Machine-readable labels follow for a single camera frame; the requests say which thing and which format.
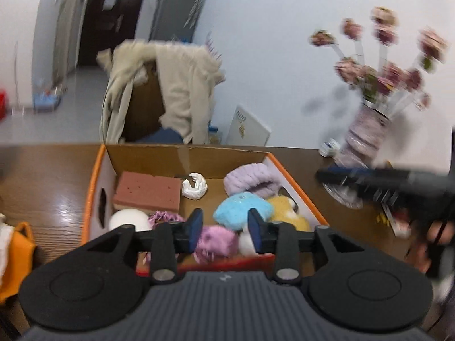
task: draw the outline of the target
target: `hallway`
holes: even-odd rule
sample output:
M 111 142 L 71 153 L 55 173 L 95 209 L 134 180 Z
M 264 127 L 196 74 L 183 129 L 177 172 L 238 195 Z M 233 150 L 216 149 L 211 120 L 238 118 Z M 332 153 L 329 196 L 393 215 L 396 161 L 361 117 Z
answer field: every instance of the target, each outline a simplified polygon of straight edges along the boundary
M 68 90 L 56 111 L 8 115 L 0 121 L 0 144 L 99 143 L 107 82 L 99 68 L 77 69 L 68 78 Z

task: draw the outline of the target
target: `cardboard box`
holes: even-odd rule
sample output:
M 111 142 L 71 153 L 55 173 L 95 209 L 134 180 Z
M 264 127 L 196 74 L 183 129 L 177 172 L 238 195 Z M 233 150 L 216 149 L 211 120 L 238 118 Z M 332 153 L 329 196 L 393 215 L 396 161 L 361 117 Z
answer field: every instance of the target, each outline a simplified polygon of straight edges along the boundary
M 223 178 L 233 169 L 250 163 L 267 164 L 276 170 L 281 183 L 310 223 L 328 225 L 318 209 L 286 169 L 271 154 L 237 149 L 183 145 L 102 145 L 96 158 L 88 190 L 81 244 L 108 231 L 114 213 L 112 199 L 117 177 L 123 171 L 175 177 L 197 172 L 207 181 L 208 191 L 200 200 L 181 197 L 180 215 L 187 218 L 195 208 L 204 212 L 204 225 L 213 225 L 212 214 L 228 196 Z

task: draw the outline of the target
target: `wooden table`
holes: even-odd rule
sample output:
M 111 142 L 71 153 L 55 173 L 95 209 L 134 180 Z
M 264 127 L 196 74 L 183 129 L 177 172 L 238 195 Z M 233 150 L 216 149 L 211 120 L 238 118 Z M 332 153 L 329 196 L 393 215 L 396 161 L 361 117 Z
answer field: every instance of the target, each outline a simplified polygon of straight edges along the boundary
M 7 223 L 28 221 L 38 245 L 37 257 L 48 262 L 78 247 L 83 209 L 98 145 L 45 145 L 0 148 L 0 212 Z M 315 181 L 315 172 L 330 163 L 317 150 L 266 148 L 294 177 L 335 229 L 397 258 L 409 243 L 376 223 L 372 206 L 348 209 Z M 20 331 L 27 328 L 17 301 L 6 305 Z M 0 331 L 0 340 L 4 339 Z

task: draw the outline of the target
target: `beige sweater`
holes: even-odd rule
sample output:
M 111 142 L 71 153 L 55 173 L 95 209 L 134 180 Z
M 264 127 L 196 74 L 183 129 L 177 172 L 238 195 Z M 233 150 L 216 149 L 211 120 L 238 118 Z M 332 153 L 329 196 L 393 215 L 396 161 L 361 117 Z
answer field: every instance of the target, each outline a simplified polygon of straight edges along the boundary
M 156 60 L 165 113 L 164 128 L 173 128 L 187 144 L 204 144 L 212 113 L 213 88 L 224 80 L 221 61 L 205 47 L 144 41 L 125 41 L 114 50 L 98 54 L 110 73 L 103 101 L 100 138 L 118 143 L 125 124 L 133 85 L 143 80 L 144 63 Z

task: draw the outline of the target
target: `door handle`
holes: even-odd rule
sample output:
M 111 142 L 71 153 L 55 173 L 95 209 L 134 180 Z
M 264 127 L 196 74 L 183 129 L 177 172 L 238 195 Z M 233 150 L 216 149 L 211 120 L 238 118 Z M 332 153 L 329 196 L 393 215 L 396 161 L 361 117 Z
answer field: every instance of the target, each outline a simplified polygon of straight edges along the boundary
M 117 19 L 117 26 L 115 27 L 115 33 L 118 33 L 118 31 L 120 30 L 122 21 L 123 21 L 123 14 L 121 14 L 121 16 L 119 16 Z

